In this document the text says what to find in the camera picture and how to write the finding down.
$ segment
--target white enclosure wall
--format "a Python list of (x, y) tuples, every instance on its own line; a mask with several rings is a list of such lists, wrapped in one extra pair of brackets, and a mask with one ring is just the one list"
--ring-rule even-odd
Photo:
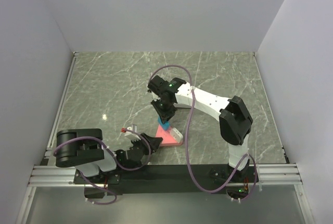
[(71, 52), (43, 0), (0, 0), (0, 222), (43, 158)]
[(285, 0), (258, 64), (317, 223), (332, 223), (333, 0)]
[(284, 0), (45, 0), (74, 51), (257, 51)]

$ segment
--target pink foam piece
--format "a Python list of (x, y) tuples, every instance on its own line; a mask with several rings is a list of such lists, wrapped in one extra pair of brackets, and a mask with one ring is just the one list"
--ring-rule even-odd
[(183, 144), (183, 141), (178, 143), (174, 137), (170, 135), (171, 127), (169, 127), (166, 131), (161, 127), (161, 125), (158, 125), (157, 132), (155, 137), (162, 137), (163, 141), (161, 142), (161, 147), (166, 146), (180, 146)]

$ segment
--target gray marble surface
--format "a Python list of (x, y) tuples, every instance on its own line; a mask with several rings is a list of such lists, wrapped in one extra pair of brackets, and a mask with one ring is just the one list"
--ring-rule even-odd
[[(93, 52), (79, 53), (68, 87), (59, 127), (101, 128), (112, 150), (130, 147), (120, 132), (131, 123), (139, 132), (154, 136), (157, 113), (151, 106), (147, 81), (157, 68), (166, 64), (186, 67), (195, 86), (207, 92), (240, 96), (253, 118), (249, 152), (259, 163), (285, 163), (284, 152), (274, 124), (263, 83), (252, 53), (225, 52)], [(166, 80), (186, 73), (164, 69)], [(189, 110), (180, 109), (171, 126), (185, 133)], [(151, 164), (185, 164), (185, 147), (162, 147), (152, 155)], [(189, 155), (192, 164), (227, 163), (228, 147), (220, 135), (219, 123), (195, 111), (190, 126)]]

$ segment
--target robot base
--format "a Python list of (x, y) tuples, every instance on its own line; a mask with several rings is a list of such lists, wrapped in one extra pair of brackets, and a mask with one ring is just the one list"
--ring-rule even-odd
[[(192, 170), (202, 187), (213, 190), (224, 183), (230, 171), (228, 164), (192, 165)], [(74, 184), (86, 184), (80, 173), (74, 178)], [(232, 181), (219, 194), (228, 189), (243, 188), (244, 178), (254, 183), (254, 167), (249, 166), (240, 176), (235, 174)], [(95, 184), (107, 184), (117, 195), (135, 193), (183, 193), (200, 192), (193, 184), (186, 165), (148, 165), (137, 171), (114, 170), (91, 177)], [(96, 198), (99, 190), (85, 188), (87, 198)]]

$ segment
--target cable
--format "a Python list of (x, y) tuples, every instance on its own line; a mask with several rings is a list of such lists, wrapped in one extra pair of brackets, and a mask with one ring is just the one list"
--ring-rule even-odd
[(92, 199), (87, 199), (87, 201), (91, 202), (92, 204), (96, 204), (96, 205), (110, 205), (110, 204), (116, 202), (116, 200), (117, 200), (117, 195), (116, 195), (116, 193), (112, 192), (111, 190), (108, 190), (108, 189), (102, 188), (102, 187), (97, 186), (96, 184), (92, 183), (91, 181), (89, 181), (89, 180), (87, 179), (86, 176), (84, 176), (84, 174), (83, 174), (81, 171), (80, 171), (80, 175), (81, 175), (82, 179), (83, 179), (86, 183), (90, 184), (90, 185), (93, 186), (94, 188), (97, 188), (97, 189), (99, 189), (99, 190), (101, 190), (101, 191), (104, 191), (104, 192), (110, 193), (110, 194), (112, 194), (112, 195), (114, 196), (114, 199), (113, 199), (112, 201), (110, 201), (110, 202), (95, 202), (95, 201), (93, 201)]
[[(57, 152), (62, 148), (64, 147), (65, 145), (68, 145), (70, 143), (73, 143), (73, 142), (77, 142), (77, 141), (83, 141), (83, 140), (93, 140), (93, 141), (96, 141), (98, 142), (111, 156), (112, 158), (114, 159), (114, 161), (116, 162), (116, 164), (124, 169), (124, 170), (127, 170), (127, 171), (134, 171), (134, 170), (138, 170), (140, 168), (142, 168), (143, 166), (147, 165), (149, 160), (150, 160), (150, 156), (151, 156), (151, 148), (150, 148), (150, 145), (149, 145), (149, 142), (147, 141), (146, 138), (144, 138), (142, 135), (140, 135), (139, 133), (136, 133), (135, 131), (133, 130), (129, 130), (129, 129), (122, 129), (123, 131), (128, 131), (130, 133), (133, 133), (133, 134), (136, 134), (138, 137), (141, 138), (141, 140), (143, 140), (145, 142), (145, 144), (147, 145), (148, 147), (148, 150), (149, 150), (149, 153), (148, 153), (148, 157), (147, 157), (147, 160), (145, 161), (145, 163), (142, 164), (142, 166), (140, 167), (137, 167), (137, 168), (125, 168), (123, 167), (117, 160), (116, 156), (114, 155), (114, 153), (109, 149), (109, 147), (103, 142), (101, 141), (100, 139), (96, 138), (96, 137), (92, 137), (92, 136), (83, 136), (83, 137), (77, 137), (77, 138), (73, 138), (73, 139), (70, 139), (64, 143), (61, 143), (59, 146), (57, 146), (54, 150), (53, 150), (53, 156), (56, 156), (57, 155)], [(90, 184), (91, 186), (93, 186), (94, 188), (97, 188), (101, 191), (104, 191), (104, 192), (108, 192), (110, 194), (112, 194), (114, 196), (114, 199), (110, 202), (94, 202), (93, 200), (91, 199), (87, 199), (89, 202), (93, 203), (93, 204), (96, 204), (96, 205), (109, 205), (109, 204), (112, 204), (114, 203), (116, 200), (117, 200), (117, 195), (108, 190), (108, 189), (105, 189), (105, 188), (101, 188), (100, 186), (97, 186), (96, 184), (92, 183), (91, 181), (88, 180), (88, 178), (86, 176), (84, 176), (84, 174), (80, 171), (80, 174), (81, 174), (81, 177), (83, 178), (83, 180), (85, 182), (87, 182), (88, 184)]]
[(258, 177), (258, 172), (257, 172), (257, 168), (256, 168), (256, 164), (255, 164), (255, 160), (253, 158), (252, 155), (250, 154), (245, 154), (241, 159), (240, 161), (238, 162), (238, 164), (236, 165), (236, 167), (234, 168), (233, 172), (230, 174), (230, 176), (228, 177), (228, 179), (225, 181), (225, 183), (223, 185), (221, 185), (220, 187), (218, 187), (217, 189), (214, 189), (214, 190), (207, 190), (207, 189), (204, 189), (196, 180), (193, 172), (192, 172), (192, 168), (191, 168), (191, 164), (190, 164), (190, 161), (189, 161), (189, 152), (188, 152), (188, 132), (189, 132), (189, 126), (190, 126), (190, 123), (191, 123), (191, 120), (192, 120), (192, 115), (193, 115), (193, 112), (194, 112), (194, 106), (195, 106), (195, 102), (196, 102), (196, 97), (195, 97), (195, 94), (194, 94), (194, 89), (192, 87), (193, 83), (192, 83), (192, 76), (190, 74), (190, 72), (183, 66), (181, 65), (165, 65), (165, 66), (162, 66), (160, 67), (159, 69), (157, 69), (156, 71), (154, 71), (154, 73), (150, 76), (149, 78), (149, 81), (154, 77), (154, 75), (160, 71), (161, 69), (164, 69), (164, 68), (168, 68), (168, 67), (176, 67), (176, 68), (181, 68), (183, 69), (187, 75), (188, 75), (188, 78), (189, 78), (189, 85), (190, 85), (190, 88), (191, 88), (191, 94), (192, 94), (192, 105), (191, 105), (191, 109), (190, 109), (190, 112), (188, 114), (188, 119), (187, 119), (187, 122), (186, 122), (186, 130), (185, 130), (185, 156), (186, 156), (186, 164), (187, 164), (187, 169), (188, 169), (188, 172), (189, 172), (189, 175), (191, 176), (191, 179), (193, 181), (193, 183), (195, 184), (195, 186), (197, 186), (198, 189), (200, 189), (201, 191), (204, 191), (204, 192), (207, 192), (207, 193), (216, 193), (218, 191), (220, 191), (221, 189), (223, 189), (232, 179), (232, 177), (234, 176), (234, 174), (236, 173), (237, 171), (237, 168), (240, 166), (241, 162), (246, 158), (246, 157), (251, 157), (252, 161), (253, 161), (253, 165), (254, 165), (254, 183), (253, 183), (253, 188), (251, 189), (251, 191), (249, 192), (249, 194), (244, 197), (242, 200), (245, 200), (247, 199), (251, 194), (252, 194), (252, 191), (254, 190), (254, 187), (257, 183), (257, 177)]

